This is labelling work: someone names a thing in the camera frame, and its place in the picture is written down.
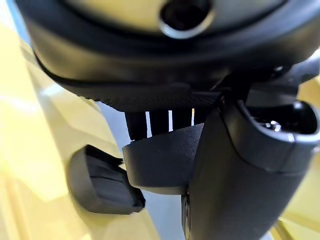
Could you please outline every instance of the metal ring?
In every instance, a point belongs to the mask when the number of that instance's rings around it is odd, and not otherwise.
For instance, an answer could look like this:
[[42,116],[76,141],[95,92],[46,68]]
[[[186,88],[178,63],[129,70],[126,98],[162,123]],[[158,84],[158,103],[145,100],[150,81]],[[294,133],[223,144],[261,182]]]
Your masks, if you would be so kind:
[[189,30],[176,30],[166,24],[161,16],[159,16],[159,27],[161,31],[168,37],[173,39],[189,39],[204,32],[215,18],[215,11],[211,9],[205,19],[196,27]]

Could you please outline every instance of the black plastic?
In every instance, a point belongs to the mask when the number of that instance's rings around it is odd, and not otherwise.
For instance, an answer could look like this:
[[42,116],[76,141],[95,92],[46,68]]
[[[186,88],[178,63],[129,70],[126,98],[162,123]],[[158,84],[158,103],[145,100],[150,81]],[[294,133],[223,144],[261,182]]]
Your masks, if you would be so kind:
[[300,111],[301,124],[312,126],[302,127],[304,134],[294,129],[292,141],[255,122],[257,112],[241,102],[222,101],[209,115],[182,198],[187,240],[258,240],[272,227],[320,143],[318,113],[301,104],[283,114]]
[[43,65],[56,76],[78,81],[209,79],[221,66],[296,64],[320,43],[320,0],[290,0],[247,27],[183,42],[99,27],[56,0],[16,3]]
[[[313,149],[320,143],[319,114],[302,101],[278,107],[252,108],[251,113],[241,101],[238,104],[227,102],[222,117],[239,156],[266,171],[306,171]],[[263,127],[259,124],[261,118],[280,122],[282,131]]]
[[269,81],[255,82],[250,86],[246,99],[249,107],[275,107],[296,101],[299,85],[320,74],[320,50],[307,60],[292,67],[274,69]]
[[130,184],[157,194],[185,194],[202,128],[198,124],[124,146]]
[[115,158],[91,145],[77,151],[68,168],[68,185],[75,200],[99,214],[129,215],[145,207],[141,191],[128,182],[127,173]]

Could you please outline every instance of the black plastic housing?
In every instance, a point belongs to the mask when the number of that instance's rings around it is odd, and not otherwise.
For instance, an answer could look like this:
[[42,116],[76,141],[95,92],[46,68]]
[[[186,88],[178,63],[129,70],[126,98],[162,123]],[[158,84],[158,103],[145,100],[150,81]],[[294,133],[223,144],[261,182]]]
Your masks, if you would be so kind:
[[[187,240],[257,240],[272,227],[320,143],[318,112],[296,104],[251,114],[242,102],[227,102],[209,115],[182,197]],[[300,125],[276,132],[254,118],[262,116]]]
[[124,112],[210,106],[228,74],[292,66],[320,44],[320,0],[289,0],[250,24],[189,40],[101,26],[62,1],[16,3],[42,69]]
[[198,124],[124,146],[130,184],[157,194],[184,195],[202,129]]
[[138,213],[146,200],[128,182],[127,172],[115,158],[91,145],[75,152],[68,167],[68,186],[75,200],[98,214]]

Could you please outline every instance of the round hole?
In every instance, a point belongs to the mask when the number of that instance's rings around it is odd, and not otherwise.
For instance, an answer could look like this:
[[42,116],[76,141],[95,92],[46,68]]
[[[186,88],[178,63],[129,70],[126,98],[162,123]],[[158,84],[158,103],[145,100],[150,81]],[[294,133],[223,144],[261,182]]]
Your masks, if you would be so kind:
[[188,39],[202,33],[214,18],[212,8],[191,3],[168,2],[160,12],[162,32],[174,39]]

